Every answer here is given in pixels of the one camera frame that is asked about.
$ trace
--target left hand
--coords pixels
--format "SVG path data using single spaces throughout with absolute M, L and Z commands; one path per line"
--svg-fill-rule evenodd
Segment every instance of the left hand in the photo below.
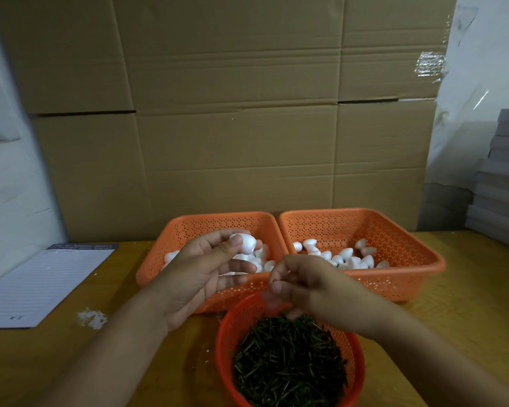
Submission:
M 163 304 L 168 331 L 183 324 L 189 315 L 217 291 L 247 282 L 245 275 L 219 276 L 228 272 L 255 273 L 256 266 L 233 257 L 240 253 L 241 228 L 219 230 L 189 241 L 177 256 L 144 289 Z M 262 247 L 258 241 L 255 250 Z

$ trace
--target white paper stack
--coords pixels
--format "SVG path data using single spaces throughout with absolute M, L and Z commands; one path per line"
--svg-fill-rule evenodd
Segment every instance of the white paper stack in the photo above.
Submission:
M 509 245 L 509 109 L 503 109 L 490 153 L 477 174 L 466 227 Z
M 118 244 L 54 244 L 0 278 L 0 328 L 36 327 Z

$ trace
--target forearm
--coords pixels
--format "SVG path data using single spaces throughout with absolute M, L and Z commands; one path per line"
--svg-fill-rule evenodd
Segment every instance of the forearm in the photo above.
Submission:
M 122 306 L 48 390 L 41 406 L 124 406 L 168 334 L 155 300 L 141 292 Z
M 399 307 L 376 341 L 430 406 L 509 406 L 509 387 Z

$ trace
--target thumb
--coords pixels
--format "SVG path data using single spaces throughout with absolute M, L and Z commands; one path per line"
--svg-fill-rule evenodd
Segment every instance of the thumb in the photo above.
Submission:
M 241 250 L 243 238 L 241 235 L 235 235 L 228 241 L 214 247 L 210 253 L 198 256 L 196 268 L 198 271 L 208 274 L 224 263 L 230 261 Z
M 294 306 L 309 310 L 309 289 L 306 287 L 287 281 L 276 281 L 271 285 L 271 290 Z

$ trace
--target white wall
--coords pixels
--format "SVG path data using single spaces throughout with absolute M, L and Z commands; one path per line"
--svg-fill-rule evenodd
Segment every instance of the white wall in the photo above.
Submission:
M 422 230 L 463 222 L 475 172 L 509 108 L 509 0 L 458 0 L 437 97 Z
M 0 48 L 0 276 L 64 241 L 60 212 Z

